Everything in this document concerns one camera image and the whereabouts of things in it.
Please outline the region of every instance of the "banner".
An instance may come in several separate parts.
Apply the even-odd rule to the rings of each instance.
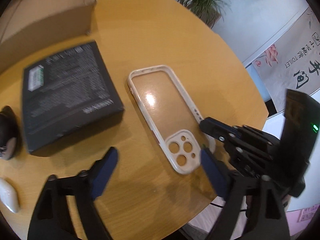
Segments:
[[[277,112],[286,89],[310,95],[320,87],[320,23],[308,8],[270,48],[252,62]]]

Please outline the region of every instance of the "cardboard box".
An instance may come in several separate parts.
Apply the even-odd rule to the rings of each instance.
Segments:
[[[20,59],[90,31],[96,0],[12,0],[0,18],[0,73]]]
[[[95,42],[66,49],[24,70],[22,122],[29,153],[50,156],[119,123],[123,111]]]

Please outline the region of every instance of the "white wall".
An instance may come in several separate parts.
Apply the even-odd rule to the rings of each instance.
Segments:
[[[258,72],[254,68],[253,64],[250,64],[247,66],[247,72],[249,73],[250,77],[252,78],[254,84],[256,85],[257,89],[259,90],[259,93],[263,99],[264,102],[267,102],[271,99],[271,96],[265,86],[265,84],[262,82]]]
[[[212,30],[249,65],[308,8],[305,0],[229,0],[230,8]]]
[[[320,102],[320,90],[312,95],[312,97]],[[270,133],[280,139],[282,128],[284,125],[283,113],[267,119],[263,131]],[[317,142],[313,149],[310,166],[305,173],[304,179],[306,188],[299,198],[292,198],[288,211],[303,209],[311,207],[320,203],[320,135],[318,135]]]

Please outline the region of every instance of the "round table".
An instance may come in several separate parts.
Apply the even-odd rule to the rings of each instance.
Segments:
[[[17,190],[21,210],[13,214],[2,203],[0,209],[21,239],[27,239],[47,177],[74,176],[110,146],[119,150],[119,162],[95,205],[115,240],[162,239],[216,197],[201,167],[187,176],[171,167],[128,89],[126,78],[132,70],[170,66],[204,117],[262,129],[268,116],[258,90],[231,49],[175,0],[97,1],[90,36],[42,49],[0,75],[0,107],[11,106],[21,125],[23,69],[54,52],[95,40],[125,106],[119,125],[51,157],[29,155],[23,147],[15,158],[0,160],[0,176]],[[215,154],[227,162],[220,144]],[[68,202],[78,237],[86,239],[73,197]]]

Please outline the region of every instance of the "clear phone case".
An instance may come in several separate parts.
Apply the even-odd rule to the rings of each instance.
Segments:
[[[151,131],[172,167],[189,174],[200,165],[206,145],[215,150],[214,138],[199,129],[203,119],[173,70],[165,65],[132,71],[128,86]]]

